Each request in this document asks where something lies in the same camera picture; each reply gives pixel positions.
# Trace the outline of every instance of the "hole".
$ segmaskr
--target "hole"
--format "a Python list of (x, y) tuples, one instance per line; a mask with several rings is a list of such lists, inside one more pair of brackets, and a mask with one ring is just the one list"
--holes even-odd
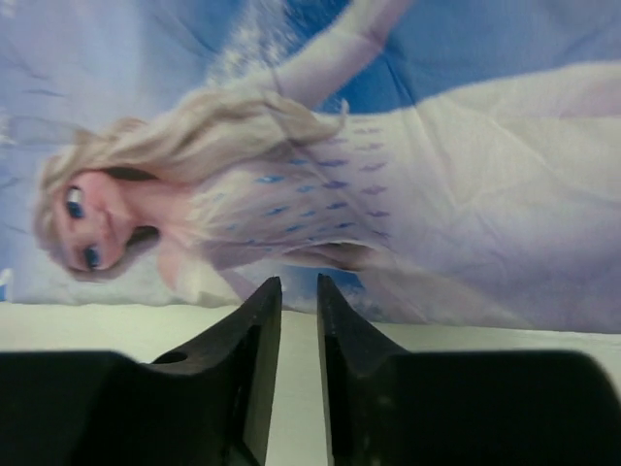
[(153, 361), (153, 364), (175, 364), (187, 359), (187, 354), (181, 351), (165, 352)]

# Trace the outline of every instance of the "blue eye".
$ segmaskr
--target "blue eye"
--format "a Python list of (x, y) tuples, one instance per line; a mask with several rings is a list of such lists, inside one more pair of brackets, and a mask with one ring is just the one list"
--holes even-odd
[(99, 252), (94, 246), (90, 246), (84, 250), (84, 262), (89, 269), (96, 269), (101, 265), (101, 258)]
[(84, 218), (82, 208), (82, 191), (77, 187), (70, 187), (67, 191), (67, 212), (71, 218)]

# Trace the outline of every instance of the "black plastic piece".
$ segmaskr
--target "black plastic piece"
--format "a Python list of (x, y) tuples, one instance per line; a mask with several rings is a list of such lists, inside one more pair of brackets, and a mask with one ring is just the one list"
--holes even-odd
[(280, 281), (269, 279), (151, 364), (114, 352), (0, 354), (0, 464), (263, 465), (280, 309)]
[(328, 451), (335, 466), (621, 465), (621, 411), (571, 351), (411, 353), (318, 281)]

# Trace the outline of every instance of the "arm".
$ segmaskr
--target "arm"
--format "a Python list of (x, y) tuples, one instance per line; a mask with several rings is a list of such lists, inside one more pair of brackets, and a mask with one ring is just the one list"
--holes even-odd
[(238, 305), (256, 290), (254, 284), (237, 272), (215, 270), (208, 260), (173, 243), (160, 246), (157, 268), (169, 289), (198, 306)]
[(232, 87), (272, 90), (312, 109), (382, 51), (390, 31), (415, 0), (352, 0), (328, 29), (274, 69)]

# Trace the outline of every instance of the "character face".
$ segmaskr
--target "character face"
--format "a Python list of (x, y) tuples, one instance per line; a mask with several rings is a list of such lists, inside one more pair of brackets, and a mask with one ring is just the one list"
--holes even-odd
[(135, 224), (119, 181), (104, 172), (83, 172), (55, 194), (52, 205), (69, 267), (104, 270), (123, 256)]

